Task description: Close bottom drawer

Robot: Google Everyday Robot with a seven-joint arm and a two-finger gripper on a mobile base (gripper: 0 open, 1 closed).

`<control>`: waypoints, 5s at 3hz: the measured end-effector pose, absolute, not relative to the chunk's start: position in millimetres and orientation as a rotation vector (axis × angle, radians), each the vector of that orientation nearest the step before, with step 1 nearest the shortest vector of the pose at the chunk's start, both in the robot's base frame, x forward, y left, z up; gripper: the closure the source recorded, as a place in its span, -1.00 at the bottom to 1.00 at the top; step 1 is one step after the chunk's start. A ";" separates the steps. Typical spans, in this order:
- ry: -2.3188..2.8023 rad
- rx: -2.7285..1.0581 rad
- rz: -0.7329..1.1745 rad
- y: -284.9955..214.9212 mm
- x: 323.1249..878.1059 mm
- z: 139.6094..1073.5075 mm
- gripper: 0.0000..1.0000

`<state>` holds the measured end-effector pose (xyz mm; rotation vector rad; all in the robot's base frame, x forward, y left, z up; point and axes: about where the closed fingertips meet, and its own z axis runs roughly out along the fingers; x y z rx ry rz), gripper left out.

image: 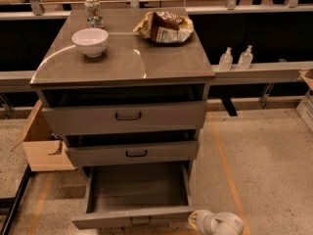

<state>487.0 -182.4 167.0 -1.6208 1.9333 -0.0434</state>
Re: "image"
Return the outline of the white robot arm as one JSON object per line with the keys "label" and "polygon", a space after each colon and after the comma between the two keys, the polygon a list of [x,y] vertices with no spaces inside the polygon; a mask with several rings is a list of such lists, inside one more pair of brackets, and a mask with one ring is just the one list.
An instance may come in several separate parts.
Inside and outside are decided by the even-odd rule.
{"label": "white robot arm", "polygon": [[198,210],[193,211],[188,220],[201,235],[243,235],[245,230],[245,223],[232,212]]}

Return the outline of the white padded gripper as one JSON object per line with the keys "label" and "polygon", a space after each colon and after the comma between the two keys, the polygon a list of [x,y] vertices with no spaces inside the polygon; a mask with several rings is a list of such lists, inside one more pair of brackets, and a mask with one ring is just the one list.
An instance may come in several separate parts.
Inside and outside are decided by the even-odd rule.
{"label": "white padded gripper", "polygon": [[213,235],[213,228],[216,226],[213,212],[207,210],[193,211],[189,215],[188,221],[201,235]]}

